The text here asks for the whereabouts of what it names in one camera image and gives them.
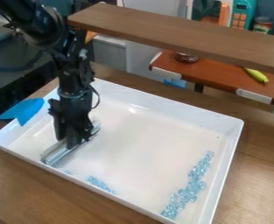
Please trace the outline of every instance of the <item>wooden shelf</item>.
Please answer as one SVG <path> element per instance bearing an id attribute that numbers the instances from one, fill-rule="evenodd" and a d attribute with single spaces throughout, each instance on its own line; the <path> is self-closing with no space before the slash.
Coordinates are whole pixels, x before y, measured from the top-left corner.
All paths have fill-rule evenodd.
<path id="1" fill-rule="evenodd" d="M 99 3 L 69 24 L 274 74 L 274 36 Z"/>
<path id="2" fill-rule="evenodd" d="M 182 79 L 217 88 L 235 94 L 237 89 L 248 90 L 272 98 L 274 104 L 274 74 L 265 73 L 270 82 L 263 84 L 250 77 L 241 67 L 224 64 L 210 59 L 185 64 L 174 58 L 174 53 L 163 52 L 151 64 L 166 71 L 182 75 Z"/>

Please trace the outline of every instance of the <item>wooden table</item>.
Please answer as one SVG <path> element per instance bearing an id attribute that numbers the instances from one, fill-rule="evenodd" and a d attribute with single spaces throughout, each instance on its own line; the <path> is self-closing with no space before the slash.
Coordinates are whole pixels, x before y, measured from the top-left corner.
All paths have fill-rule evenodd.
<path id="1" fill-rule="evenodd" d="M 201 58 L 185 64 L 174 58 L 174 52 L 164 51 L 150 63 L 150 70 L 196 83 L 195 90 L 203 86 L 217 88 L 252 100 L 274 104 L 274 74 L 264 73 L 270 82 L 263 84 L 254 80 L 241 67 Z"/>
<path id="2" fill-rule="evenodd" d="M 215 224 L 274 224 L 274 115 L 238 103 L 94 65 L 96 76 L 245 121 Z M 32 97 L 43 96 L 57 80 Z M 0 221 L 4 223 L 157 223 L 0 150 Z"/>

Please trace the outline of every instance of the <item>blue tape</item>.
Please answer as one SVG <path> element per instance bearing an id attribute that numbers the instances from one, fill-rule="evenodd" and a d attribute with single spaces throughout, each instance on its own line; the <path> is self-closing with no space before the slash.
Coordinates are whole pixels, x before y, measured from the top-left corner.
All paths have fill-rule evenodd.
<path id="1" fill-rule="evenodd" d="M 40 111 L 43 105 L 44 100 L 42 98 L 22 101 L 1 114 L 0 120 L 16 118 L 18 119 L 19 124 L 24 126 L 34 115 Z"/>

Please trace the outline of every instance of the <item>white wall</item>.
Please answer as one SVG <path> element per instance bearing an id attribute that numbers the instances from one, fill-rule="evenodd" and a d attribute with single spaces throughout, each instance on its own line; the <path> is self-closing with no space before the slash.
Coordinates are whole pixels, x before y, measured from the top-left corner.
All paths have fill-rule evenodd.
<path id="1" fill-rule="evenodd" d="M 123 6 L 141 11 L 149 11 L 173 17 L 185 17 L 186 0 L 123 0 Z M 162 81 L 164 77 L 149 71 L 151 59 L 161 49 L 126 42 L 126 66 L 129 73 L 138 74 L 153 80 Z"/>

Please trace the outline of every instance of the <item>wooden board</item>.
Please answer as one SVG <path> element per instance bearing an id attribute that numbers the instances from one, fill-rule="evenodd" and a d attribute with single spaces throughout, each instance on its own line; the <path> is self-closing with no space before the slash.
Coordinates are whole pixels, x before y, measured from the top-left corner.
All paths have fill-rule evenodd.
<path id="1" fill-rule="evenodd" d="M 270 82 L 263 84 L 254 80 L 241 67 L 201 58 L 196 63 L 181 63 L 174 58 L 174 52 L 164 51 L 150 64 L 182 75 L 182 79 L 217 88 L 235 94 L 239 88 L 272 98 L 274 104 L 274 74 L 264 73 Z"/>
<path id="2" fill-rule="evenodd" d="M 69 24 L 274 74 L 274 36 L 99 3 Z"/>
<path id="3" fill-rule="evenodd" d="M 274 224 L 274 115 L 95 65 L 106 81 L 245 121 L 214 224 Z M 57 87 L 41 88 L 41 97 Z M 156 221 L 0 150 L 0 220 L 19 224 L 153 224 Z"/>

